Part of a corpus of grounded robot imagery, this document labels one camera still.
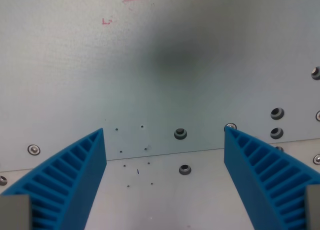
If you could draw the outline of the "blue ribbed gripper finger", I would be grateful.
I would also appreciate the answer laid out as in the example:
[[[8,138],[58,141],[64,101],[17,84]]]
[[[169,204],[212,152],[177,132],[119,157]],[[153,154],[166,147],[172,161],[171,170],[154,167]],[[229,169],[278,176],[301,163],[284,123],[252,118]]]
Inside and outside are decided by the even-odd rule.
[[[225,127],[224,164],[256,230],[305,230],[305,191],[320,174],[277,148]]]
[[[34,230],[83,230],[107,165],[100,128],[29,171],[2,195],[28,195]]]

